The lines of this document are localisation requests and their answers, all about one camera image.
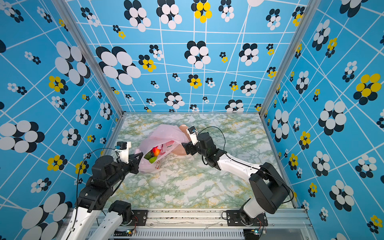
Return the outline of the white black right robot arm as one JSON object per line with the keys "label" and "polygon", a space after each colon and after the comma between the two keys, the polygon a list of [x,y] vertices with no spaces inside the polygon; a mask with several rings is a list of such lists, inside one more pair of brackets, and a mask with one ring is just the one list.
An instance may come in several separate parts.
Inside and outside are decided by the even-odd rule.
{"label": "white black right robot arm", "polygon": [[183,147],[188,155],[200,154],[205,165],[250,183],[254,197],[239,210],[243,225],[251,226],[264,213],[274,214],[291,196],[291,188],[272,164],[251,164],[237,159],[217,148],[209,133],[198,133],[194,127],[189,128],[187,133],[191,141],[183,143]]}

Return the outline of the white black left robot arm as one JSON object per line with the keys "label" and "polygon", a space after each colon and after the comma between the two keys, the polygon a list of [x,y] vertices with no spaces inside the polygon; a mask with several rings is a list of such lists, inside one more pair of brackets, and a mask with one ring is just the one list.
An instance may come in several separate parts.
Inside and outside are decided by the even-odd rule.
{"label": "white black left robot arm", "polygon": [[102,156],[92,167],[92,176],[81,190],[76,207],[61,238],[63,240],[109,240],[115,234],[132,236],[137,227],[146,225],[148,211],[132,210],[125,201],[113,202],[103,221],[91,233],[94,222],[103,212],[107,200],[115,193],[128,174],[138,174],[142,153],[118,153],[118,158]]}

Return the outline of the orange yellow mango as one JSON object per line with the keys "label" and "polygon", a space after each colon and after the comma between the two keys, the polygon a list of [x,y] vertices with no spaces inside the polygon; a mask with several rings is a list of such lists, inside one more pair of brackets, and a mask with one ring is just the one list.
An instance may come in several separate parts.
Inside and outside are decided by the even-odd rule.
{"label": "orange yellow mango", "polygon": [[151,156],[157,157],[160,154],[160,152],[161,152],[161,149],[159,149],[158,147],[154,147],[151,150]]}

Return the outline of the pink printed plastic bag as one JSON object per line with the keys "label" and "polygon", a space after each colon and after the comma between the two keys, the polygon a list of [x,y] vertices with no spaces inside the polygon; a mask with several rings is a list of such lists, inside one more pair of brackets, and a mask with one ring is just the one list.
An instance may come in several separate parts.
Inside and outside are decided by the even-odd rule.
{"label": "pink printed plastic bag", "polygon": [[[139,171],[150,173],[158,170],[161,164],[166,160],[166,156],[174,153],[176,155],[185,155],[186,152],[182,143],[188,143],[190,140],[187,135],[177,126],[161,124],[142,142],[135,151],[136,154],[143,153],[143,158],[139,164]],[[154,147],[161,149],[155,163],[151,164],[151,150]]]}

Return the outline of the green custard apple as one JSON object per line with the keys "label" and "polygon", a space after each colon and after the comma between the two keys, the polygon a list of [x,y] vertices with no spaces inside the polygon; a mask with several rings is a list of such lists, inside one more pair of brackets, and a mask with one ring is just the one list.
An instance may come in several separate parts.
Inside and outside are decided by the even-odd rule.
{"label": "green custard apple", "polygon": [[153,163],[156,162],[156,160],[157,160],[157,157],[152,157],[152,158],[149,159],[149,162],[150,162],[151,164],[153,164]]}

